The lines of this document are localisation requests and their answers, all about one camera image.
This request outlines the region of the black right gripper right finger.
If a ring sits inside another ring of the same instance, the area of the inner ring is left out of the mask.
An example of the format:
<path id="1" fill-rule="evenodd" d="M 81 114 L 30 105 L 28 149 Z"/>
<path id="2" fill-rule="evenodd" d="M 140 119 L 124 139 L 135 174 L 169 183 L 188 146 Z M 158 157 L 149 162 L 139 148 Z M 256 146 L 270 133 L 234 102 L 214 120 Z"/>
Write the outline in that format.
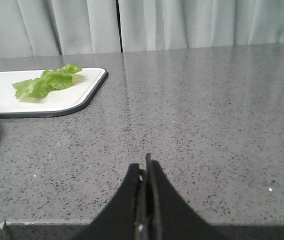
<path id="1" fill-rule="evenodd" d="M 220 240 L 222 235 L 200 218 L 168 181 L 158 161 L 146 154 L 149 233 L 152 240 Z"/>

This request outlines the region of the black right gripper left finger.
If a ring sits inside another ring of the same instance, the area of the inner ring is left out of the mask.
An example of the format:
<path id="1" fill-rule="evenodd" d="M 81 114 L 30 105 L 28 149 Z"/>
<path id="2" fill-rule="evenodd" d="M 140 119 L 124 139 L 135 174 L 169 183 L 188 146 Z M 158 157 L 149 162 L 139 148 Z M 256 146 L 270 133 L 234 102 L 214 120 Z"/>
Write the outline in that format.
<path id="1" fill-rule="evenodd" d="M 137 196 L 141 169 L 139 164 L 129 166 L 118 191 L 84 230 L 76 235 L 77 240 L 141 240 L 144 227 L 137 220 Z"/>

